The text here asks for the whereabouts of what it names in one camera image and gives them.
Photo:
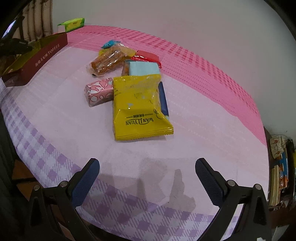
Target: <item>snack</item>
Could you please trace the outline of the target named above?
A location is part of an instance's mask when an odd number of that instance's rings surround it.
[[[135,54],[135,56],[131,58],[131,60],[144,61],[144,62],[156,62],[158,64],[158,67],[161,68],[161,62],[159,60],[159,57],[156,54],[152,54],[146,51],[139,50]]]
[[[68,33],[75,29],[81,28],[83,26],[84,26],[84,18],[74,18],[58,24],[57,29],[59,33],[62,33],[62,32]]]
[[[102,49],[108,49],[110,47],[112,47],[114,44],[120,43],[120,41],[116,41],[116,40],[110,40],[107,43],[105,43],[101,48]]]
[[[173,134],[172,124],[161,112],[160,80],[159,74],[113,78],[116,140]]]
[[[99,51],[99,56],[102,55],[103,53],[105,53],[106,51],[107,51],[107,49],[101,49],[101,50]]]
[[[90,107],[113,100],[113,79],[103,79],[87,84],[84,93]]]
[[[129,67],[130,75],[160,74],[159,67],[155,62],[131,61]]]
[[[155,62],[131,61],[129,64],[129,74],[130,75],[148,75],[148,74],[160,74],[160,72],[159,72],[159,67],[157,63]],[[159,83],[158,90],[159,90],[161,112],[165,115],[167,119],[169,119],[168,105],[166,102],[165,90],[163,88],[162,82]]]
[[[127,76],[129,75],[129,61],[125,61],[123,65],[123,69],[121,72],[121,76]]]
[[[102,76],[123,66],[125,59],[133,55],[135,50],[121,45],[113,45],[106,52],[91,62],[88,70],[96,76]]]

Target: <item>green box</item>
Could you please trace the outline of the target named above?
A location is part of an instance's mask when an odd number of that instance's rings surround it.
[[[58,32],[71,32],[75,29],[81,28],[84,26],[84,18],[74,18],[72,20],[68,20],[66,22],[60,23],[57,26]]]

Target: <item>clear plastic snack bag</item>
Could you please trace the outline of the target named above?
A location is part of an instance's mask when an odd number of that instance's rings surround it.
[[[92,61],[88,66],[88,70],[92,75],[103,76],[110,71],[122,67],[124,61],[135,53],[136,51],[133,49],[115,44]]]

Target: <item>blue rubber gripper pad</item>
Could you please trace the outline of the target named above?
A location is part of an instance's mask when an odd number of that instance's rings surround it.
[[[198,159],[195,163],[195,172],[213,205],[221,207],[223,204],[223,190],[216,182],[215,177],[210,173],[200,159]]]
[[[72,191],[73,207],[81,206],[100,172],[100,163],[94,160]]]

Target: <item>pink patterned candy box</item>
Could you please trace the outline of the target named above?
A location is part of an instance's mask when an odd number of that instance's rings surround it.
[[[90,107],[113,100],[113,79],[97,80],[87,84],[84,93]]]

